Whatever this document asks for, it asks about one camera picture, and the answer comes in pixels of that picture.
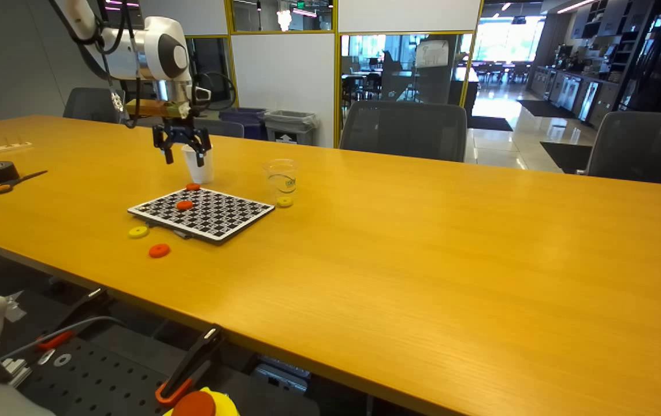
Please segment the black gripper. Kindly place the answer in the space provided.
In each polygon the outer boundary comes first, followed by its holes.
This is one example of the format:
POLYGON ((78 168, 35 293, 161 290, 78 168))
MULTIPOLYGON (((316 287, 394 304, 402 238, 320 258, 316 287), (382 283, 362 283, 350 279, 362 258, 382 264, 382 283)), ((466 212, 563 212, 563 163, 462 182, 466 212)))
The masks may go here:
POLYGON ((196 150, 196 167, 205 167, 211 153, 211 137, 193 117, 163 117, 153 127, 153 142, 161 147, 166 163, 174 163, 174 142, 186 142, 196 150))

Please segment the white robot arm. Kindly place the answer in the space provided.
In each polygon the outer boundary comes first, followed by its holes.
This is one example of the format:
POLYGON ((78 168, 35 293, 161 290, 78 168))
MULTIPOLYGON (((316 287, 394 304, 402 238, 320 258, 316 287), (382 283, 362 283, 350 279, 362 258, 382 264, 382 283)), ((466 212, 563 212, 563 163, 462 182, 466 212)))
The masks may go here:
POLYGON ((198 88, 189 71, 182 24, 170 15, 142 15, 137 0, 49 0, 83 61, 111 85, 123 121, 156 117, 153 146, 174 161, 174 146, 205 163, 211 137, 196 127, 198 88))

